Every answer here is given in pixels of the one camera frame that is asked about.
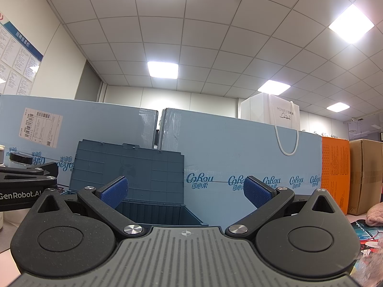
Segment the anime printed desk mat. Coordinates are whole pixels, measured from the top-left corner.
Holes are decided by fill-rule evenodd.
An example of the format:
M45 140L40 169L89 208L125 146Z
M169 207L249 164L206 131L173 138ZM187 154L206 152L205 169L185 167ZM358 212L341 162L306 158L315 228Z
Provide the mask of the anime printed desk mat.
M357 220L351 223L360 241L360 256L356 261L352 274L364 270L370 263L372 256L381 249L379 240L382 239L382 226L368 226L365 220Z

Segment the wall notice board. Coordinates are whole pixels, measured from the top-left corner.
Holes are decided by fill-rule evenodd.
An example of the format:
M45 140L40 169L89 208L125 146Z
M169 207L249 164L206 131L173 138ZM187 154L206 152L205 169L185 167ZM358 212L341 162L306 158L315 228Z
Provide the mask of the wall notice board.
M4 14L0 20L0 93L28 96L44 56Z

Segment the right light blue carton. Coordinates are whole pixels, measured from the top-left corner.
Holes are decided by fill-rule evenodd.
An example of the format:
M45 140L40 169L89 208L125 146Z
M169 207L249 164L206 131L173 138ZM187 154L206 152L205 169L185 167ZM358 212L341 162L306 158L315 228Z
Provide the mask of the right light blue carton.
M209 226L226 229L255 210L247 176L301 195L321 186L322 139L312 133L167 108L159 148L184 156L184 203Z

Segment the white paper shopping bag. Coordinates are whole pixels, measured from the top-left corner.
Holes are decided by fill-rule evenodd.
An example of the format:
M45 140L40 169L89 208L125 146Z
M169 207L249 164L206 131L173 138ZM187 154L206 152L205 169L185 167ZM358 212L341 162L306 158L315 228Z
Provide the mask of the white paper shopping bag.
M287 101L267 93L259 93L241 102L240 118L273 125L280 151L285 156L292 156L296 153L299 146L301 120L299 106L292 101ZM296 132L295 143L291 152L287 152L283 148L278 130L279 127L290 128Z

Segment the dark blue storage box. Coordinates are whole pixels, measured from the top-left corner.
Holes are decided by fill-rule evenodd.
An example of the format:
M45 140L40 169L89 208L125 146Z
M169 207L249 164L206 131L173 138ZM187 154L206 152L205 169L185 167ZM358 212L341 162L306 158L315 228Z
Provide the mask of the dark blue storage box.
M59 182L70 194L126 177L127 197L116 209L139 224L203 225L184 203L184 156L179 152L82 140L75 156L59 159L58 169Z

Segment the brown cardboard box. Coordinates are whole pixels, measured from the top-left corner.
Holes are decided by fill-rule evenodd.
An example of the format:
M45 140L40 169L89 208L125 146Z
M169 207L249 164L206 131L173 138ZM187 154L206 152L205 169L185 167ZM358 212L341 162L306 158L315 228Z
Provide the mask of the brown cardboard box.
M348 213L359 216L380 203L382 194L382 143L358 139L350 143Z

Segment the orange carton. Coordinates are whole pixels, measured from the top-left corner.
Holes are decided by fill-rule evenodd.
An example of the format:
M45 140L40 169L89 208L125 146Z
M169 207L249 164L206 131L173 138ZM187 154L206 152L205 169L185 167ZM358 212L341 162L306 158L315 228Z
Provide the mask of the orange carton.
M350 193L350 146L346 139L322 138L321 188L326 189L346 215Z

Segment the pink knitted cloth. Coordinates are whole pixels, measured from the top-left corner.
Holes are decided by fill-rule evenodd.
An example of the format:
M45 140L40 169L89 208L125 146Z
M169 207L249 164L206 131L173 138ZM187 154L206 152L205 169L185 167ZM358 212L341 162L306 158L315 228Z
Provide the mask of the pink knitted cloth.
M383 203L376 204L366 214L366 224L372 227L383 226Z

